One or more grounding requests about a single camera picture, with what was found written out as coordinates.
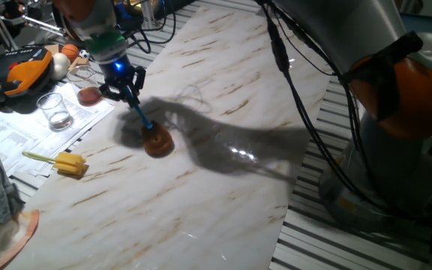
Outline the operator left hand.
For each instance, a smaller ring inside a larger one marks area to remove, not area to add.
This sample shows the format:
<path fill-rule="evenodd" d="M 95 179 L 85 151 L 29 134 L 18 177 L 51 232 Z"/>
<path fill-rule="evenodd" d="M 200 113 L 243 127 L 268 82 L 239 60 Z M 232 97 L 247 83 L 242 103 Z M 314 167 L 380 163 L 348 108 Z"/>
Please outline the operator left hand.
<path fill-rule="evenodd" d="M 13 25 L 23 24 L 25 22 L 23 19 L 25 13 L 26 6 L 21 1 L 5 0 L 0 3 L 0 15 Z"/>

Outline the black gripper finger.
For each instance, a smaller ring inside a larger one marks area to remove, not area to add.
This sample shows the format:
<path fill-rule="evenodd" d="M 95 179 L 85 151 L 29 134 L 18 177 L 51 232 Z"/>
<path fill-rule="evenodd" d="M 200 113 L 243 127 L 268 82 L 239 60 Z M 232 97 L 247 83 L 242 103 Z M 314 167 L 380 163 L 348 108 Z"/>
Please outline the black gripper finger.
<path fill-rule="evenodd" d="M 108 83 L 105 82 L 99 87 L 100 93 L 105 97 L 113 101 L 126 101 L 126 86 L 120 83 Z"/>
<path fill-rule="evenodd" d="M 134 96 L 138 96 L 140 91 L 143 89 L 145 78 L 146 78 L 146 69 L 142 66 L 134 67 L 134 77 L 133 77 L 133 85 L 131 86 L 131 91 Z"/>

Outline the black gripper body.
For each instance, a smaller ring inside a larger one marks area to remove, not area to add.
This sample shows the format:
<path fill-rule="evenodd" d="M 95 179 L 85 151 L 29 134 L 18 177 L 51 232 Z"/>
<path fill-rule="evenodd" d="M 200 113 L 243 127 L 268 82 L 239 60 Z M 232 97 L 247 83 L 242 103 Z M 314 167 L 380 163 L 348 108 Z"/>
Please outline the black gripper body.
<path fill-rule="evenodd" d="M 126 55 L 106 64 L 100 64 L 100 69 L 105 82 L 110 86 L 119 89 L 134 84 L 135 67 Z"/>

